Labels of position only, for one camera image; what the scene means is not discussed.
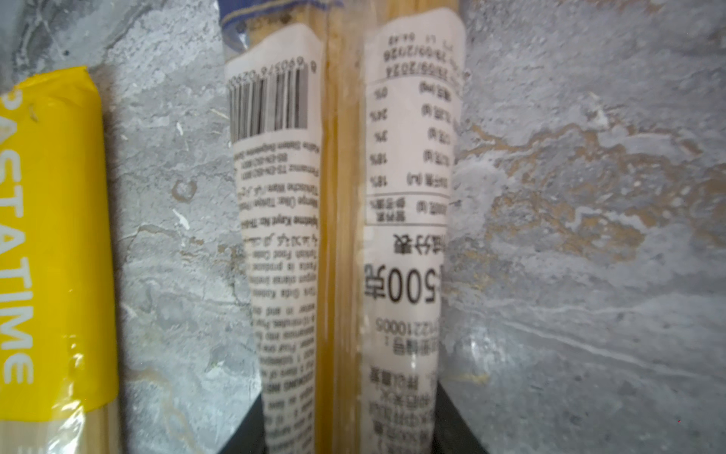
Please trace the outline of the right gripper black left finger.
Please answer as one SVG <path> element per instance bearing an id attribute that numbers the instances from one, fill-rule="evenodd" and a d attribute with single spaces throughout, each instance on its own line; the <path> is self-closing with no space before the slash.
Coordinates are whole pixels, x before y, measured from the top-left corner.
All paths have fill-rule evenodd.
<path id="1" fill-rule="evenodd" d="M 266 454 L 263 398 L 259 395 L 219 454 Z"/>

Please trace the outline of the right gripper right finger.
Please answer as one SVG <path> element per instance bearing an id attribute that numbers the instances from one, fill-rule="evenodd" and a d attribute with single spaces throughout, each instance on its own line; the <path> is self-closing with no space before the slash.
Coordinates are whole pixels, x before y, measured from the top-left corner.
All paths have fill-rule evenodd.
<path id="1" fill-rule="evenodd" d="M 489 454 L 440 382 L 437 383 L 434 419 L 433 454 Z"/>

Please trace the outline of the yellow Pastatime spaghetti bag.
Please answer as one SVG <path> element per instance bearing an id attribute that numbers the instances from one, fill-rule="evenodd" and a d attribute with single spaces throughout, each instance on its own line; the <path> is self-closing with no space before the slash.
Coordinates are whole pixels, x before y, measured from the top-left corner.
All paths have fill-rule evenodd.
<path id="1" fill-rule="evenodd" d="M 85 67 L 1 98 L 1 449 L 121 452 L 101 99 Z"/>

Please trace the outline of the dark blue spaghetti bag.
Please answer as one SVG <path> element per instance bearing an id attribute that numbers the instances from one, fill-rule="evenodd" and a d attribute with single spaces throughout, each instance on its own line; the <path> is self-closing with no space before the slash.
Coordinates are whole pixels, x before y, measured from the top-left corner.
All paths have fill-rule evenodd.
<path id="1" fill-rule="evenodd" d="M 267 453 L 432 453 L 456 1 L 222 1 Z"/>

